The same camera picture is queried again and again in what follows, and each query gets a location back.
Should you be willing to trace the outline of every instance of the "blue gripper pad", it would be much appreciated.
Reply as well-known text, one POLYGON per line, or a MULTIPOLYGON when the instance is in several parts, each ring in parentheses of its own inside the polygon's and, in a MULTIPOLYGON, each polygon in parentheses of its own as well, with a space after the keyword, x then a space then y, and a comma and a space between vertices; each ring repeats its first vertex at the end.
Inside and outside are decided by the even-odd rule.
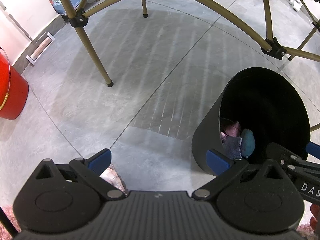
POLYGON ((205 157, 207 165, 217 176, 233 165, 233 160, 213 149, 208 150, 205 157))
POLYGON ((103 149, 85 160, 84 164, 100 176, 111 164, 111 151, 109 149, 103 149))
POLYGON ((306 146, 306 152, 312 156, 320 159, 320 146, 313 142, 308 142, 306 146))

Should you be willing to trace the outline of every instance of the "white wall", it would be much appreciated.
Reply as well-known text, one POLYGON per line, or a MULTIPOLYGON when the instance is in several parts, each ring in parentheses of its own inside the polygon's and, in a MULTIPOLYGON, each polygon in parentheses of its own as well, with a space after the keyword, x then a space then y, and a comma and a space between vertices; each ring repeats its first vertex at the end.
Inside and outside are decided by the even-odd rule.
POLYGON ((7 8, 0 8, 0 46, 8 54, 10 64, 30 44, 30 40, 8 17, 10 13, 16 21, 35 38, 57 16, 49 0, 0 0, 7 8))
POLYGON ((308 7, 309 11, 317 18, 320 19, 320 4, 313 0, 303 0, 308 7))

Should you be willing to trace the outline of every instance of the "blue cloth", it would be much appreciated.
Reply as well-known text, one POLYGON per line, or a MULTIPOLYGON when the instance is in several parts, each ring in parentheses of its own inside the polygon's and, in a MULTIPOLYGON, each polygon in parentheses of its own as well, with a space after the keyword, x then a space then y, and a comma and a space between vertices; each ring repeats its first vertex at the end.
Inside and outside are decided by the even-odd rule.
POLYGON ((241 155, 243 158, 247 158, 253 153, 255 148, 255 141, 252 131, 249 129, 244 129, 241 133, 241 138, 241 155))

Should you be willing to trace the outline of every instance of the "gray cloth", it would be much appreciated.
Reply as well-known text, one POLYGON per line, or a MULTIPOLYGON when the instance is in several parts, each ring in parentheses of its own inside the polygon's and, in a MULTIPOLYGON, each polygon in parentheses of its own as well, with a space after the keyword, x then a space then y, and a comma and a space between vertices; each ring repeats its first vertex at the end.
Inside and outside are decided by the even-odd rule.
POLYGON ((233 159, 242 159, 241 156, 241 137, 228 136, 223 143, 223 148, 225 150, 225 155, 233 159))

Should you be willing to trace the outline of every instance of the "black rubber foot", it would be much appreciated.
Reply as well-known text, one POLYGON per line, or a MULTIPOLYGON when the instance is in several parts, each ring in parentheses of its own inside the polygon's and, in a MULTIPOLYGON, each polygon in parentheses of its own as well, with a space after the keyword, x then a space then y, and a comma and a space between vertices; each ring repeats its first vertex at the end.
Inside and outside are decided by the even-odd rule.
POLYGON ((110 88, 113 87, 113 82, 111 81, 111 83, 107 84, 107 86, 110 87, 110 88))

